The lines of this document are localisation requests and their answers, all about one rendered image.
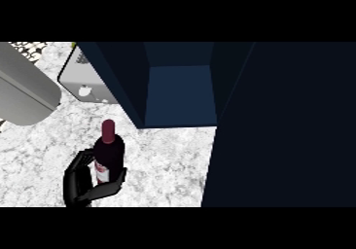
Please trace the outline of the grey rounded appliance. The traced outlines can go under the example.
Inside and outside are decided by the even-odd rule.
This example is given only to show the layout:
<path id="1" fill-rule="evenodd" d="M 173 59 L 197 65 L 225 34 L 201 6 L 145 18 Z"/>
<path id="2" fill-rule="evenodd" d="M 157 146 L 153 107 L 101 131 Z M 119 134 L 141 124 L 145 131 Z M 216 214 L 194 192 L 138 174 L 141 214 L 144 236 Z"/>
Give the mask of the grey rounded appliance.
<path id="1" fill-rule="evenodd" d="M 8 42 L 0 42 L 0 118 L 34 125 L 56 110 L 62 92 L 56 83 Z"/>

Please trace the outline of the dark blue cabinet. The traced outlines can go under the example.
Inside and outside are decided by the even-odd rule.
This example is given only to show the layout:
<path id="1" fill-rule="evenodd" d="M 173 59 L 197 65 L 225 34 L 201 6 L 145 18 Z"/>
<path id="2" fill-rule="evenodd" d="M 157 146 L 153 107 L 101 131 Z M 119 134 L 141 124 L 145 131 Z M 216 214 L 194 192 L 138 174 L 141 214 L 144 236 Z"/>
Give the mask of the dark blue cabinet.
<path id="1" fill-rule="evenodd" d="M 136 127 L 219 124 L 252 42 L 80 42 L 77 46 Z"/>

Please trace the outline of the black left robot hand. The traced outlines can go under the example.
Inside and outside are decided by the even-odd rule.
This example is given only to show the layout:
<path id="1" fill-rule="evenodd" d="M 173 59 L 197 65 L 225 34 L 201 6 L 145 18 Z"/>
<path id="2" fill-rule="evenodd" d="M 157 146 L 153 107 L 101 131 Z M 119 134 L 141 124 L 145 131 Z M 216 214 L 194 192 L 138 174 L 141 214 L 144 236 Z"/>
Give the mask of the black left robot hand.
<path id="1" fill-rule="evenodd" d="M 93 200 L 116 195 L 126 181 L 127 170 L 123 169 L 119 180 L 99 185 L 92 184 L 89 164 L 95 161 L 93 150 L 77 153 L 64 176 L 64 201 L 68 207 L 88 207 Z"/>

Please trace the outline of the dark red wine bottle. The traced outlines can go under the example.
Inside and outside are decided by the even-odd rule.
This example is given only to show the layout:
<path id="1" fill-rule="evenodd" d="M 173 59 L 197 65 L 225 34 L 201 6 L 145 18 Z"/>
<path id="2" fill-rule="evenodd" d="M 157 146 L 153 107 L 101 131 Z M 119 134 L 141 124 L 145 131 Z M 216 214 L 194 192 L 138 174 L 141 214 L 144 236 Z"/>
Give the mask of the dark red wine bottle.
<path id="1" fill-rule="evenodd" d="M 124 169 L 126 143 L 116 132 L 116 122 L 102 123 L 102 136 L 93 146 L 98 183 L 116 182 Z"/>

